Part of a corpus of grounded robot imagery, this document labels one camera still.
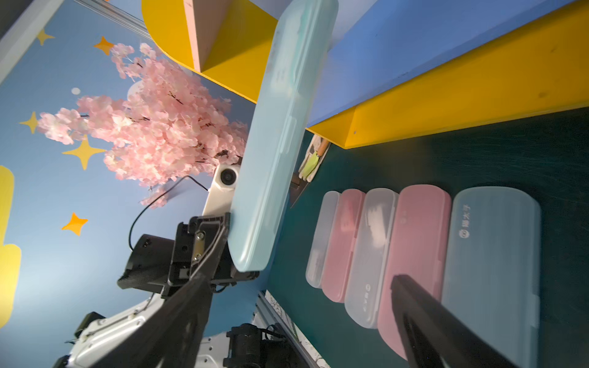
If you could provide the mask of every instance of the wall mural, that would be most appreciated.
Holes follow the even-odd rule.
[[[14,176],[0,166],[0,329],[10,319],[21,268],[21,249],[14,244],[4,245],[13,192]]]
[[[2,367],[51,366],[69,352],[64,341],[73,338],[86,313],[110,316],[149,296],[116,285],[129,256],[129,226],[147,189],[117,180],[102,162],[112,144],[83,134],[65,149],[39,133],[39,122],[44,111],[76,108],[82,93],[126,99],[137,80],[120,78],[110,50],[151,41],[72,0],[65,0],[37,40],[0,84]],[[208,80],[201,83],[213,98],[231,99],[229,121],[249,124],[254,104]],[[211,183],[208,173],[196,178],[206,187]],[[188,181],[176,190],[180,200],[145,212],[133,243],[144,233],[174,238],[179,222],[202,213],[204,190]],[[205,334],[250,321],[266,281],[262,273],[216,295]]]

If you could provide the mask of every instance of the light blue pencil case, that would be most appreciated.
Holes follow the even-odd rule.
[[[537,366],[540,206],[507,187],[454,199],[442,304],[522,368]]]
[[[293,0],[276,26],[231,204],[227,242],[239,271],[268,264],[337,6]]]

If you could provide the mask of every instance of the black cable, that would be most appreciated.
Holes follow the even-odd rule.
[[[154,295],[155,295],[155,293],[152,293],[151,296],[149,297],[149,300],[147,301],[147,304],[145,305],[145,307],[143,307],[143,309],[141,309],[140,311],[135,312],[135,314],[141,313],[142,311],[147,309],[147,307],[151,303],[151,300],[153,299]]]
[[[227,285],[224,285],[222,288],[220,288],[220,289],[217,290],[217,286],[216,285],[211,285],[211,291],[213,292],[213,294],[219,294],[220,292],[222,292],[226,288],[227,288]]]
[[[160,199],[161,197],[163,197],[164,195],[168,194],[172,189],[176,188],[176,186],[178,184],[180,184],[186,178],[189,178],[190,180],[194,181],[196,184],[200,185],[201,188],[204,189],[204,190],[206,190],[207,192],[209,191],[204,185],[200,184],[195,178],[193,178],[190,175],[186,175],[182,179],[178,180],[174,185],[172,185],[172,187],[170,189],[168,189],[167,191],[163,192],[156,199],[154,199],[151,203],[149,203],[147,205],[147,207],[144,208],[143,211],[141,211],[139,213],[139,215],[137,215],[137,217],[135,218],[135,221],[133,221],[133,223],[131,225],[131,228],[129,229],[129,248],[131,249],[131,251],[133,251],[133,246],[131,245],[131,233],[133,232],[133,227],[135,226],[135,223],[137,222],[137,220],[139,220],[139,218],[141,217],[141,215],[143,215],[143,212],[147,211],[147,209],[150,208],[152,204],[154,204],[155,202],[157,202],[157,200]]]
[[[268,339],[268,335],[276,337],[278,339],[284,339],[286,336],[284,336],[283,334],[280,334],[278,332],[275,331],[275,327],[273,324],[269,325],[268,327],[266,327],[265,329],[260,329],[260,331],[262,331],[263,333],[266,334],[266,339]]]

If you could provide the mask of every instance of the camera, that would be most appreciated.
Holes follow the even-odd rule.
[[[204,205],[203,215],[223,215],[231,209],[231,201],[239,178],[239,165],[219,165]]]
[[[237,180],[237,173],[232,168],[226,168],[221,171],[221,183],[225,185],[233,185]]]

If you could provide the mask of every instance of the small shovel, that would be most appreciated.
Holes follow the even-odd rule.
[[[329,145],[329,141],[324,139],[321,142],[321,145],[319,145],[317,151],[307,159],[305,167],[303,167],[303,169],[300,171],[303,180],[307,180],[307,176],[309,176],[309,174],[313,172],[313,170],[317,166],[317,163],[319,162],[319,158],[323,156],[323,154],[325,153],[327,145]]]

